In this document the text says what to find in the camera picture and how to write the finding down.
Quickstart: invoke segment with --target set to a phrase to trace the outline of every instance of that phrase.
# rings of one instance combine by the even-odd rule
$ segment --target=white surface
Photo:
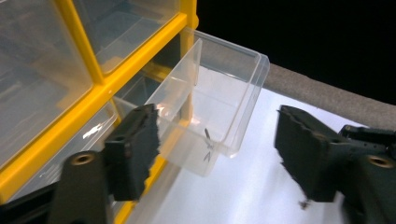
[[[263,89],[235,158],[219,156],[207,177],[168,164],[127,223],[342,223],[342,195],[336,203],[301,209],[304,195],[274,148],[281,105],[299,107],[336,132],[345,124],[359,125]]]

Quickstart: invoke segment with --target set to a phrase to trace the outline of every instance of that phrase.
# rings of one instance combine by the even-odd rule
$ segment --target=black background
[[[396,6],[373,1],[198,0],[197,30],[271,63],[396,105]]]

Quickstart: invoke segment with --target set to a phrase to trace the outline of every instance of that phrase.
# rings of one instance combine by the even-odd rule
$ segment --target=transparent drawer
[[[178,0],[74,0],[104,73],[149,39],[179,12]]]
[[[112,104],[106,104],[51,160],[10,198],[10,201],[58,181],[62,164],[69,156],[85,150],[102,150],[104,148],[103,140],[113,130],[112,125],[117,115],[114,106]]]
[[[128,110],[128,103],[131,108],[157,105],[161,155],[208,175],[219,153],[232,157],[238,152],[269,61],[187,28],[180,36],[193,40],[191,49],[167,78],[160,84],[151,78],[155,74],[141,71],[116,94],[116,102],[120,110]]]
[[[0,1],[0,167],[91,86],[51,1]]]

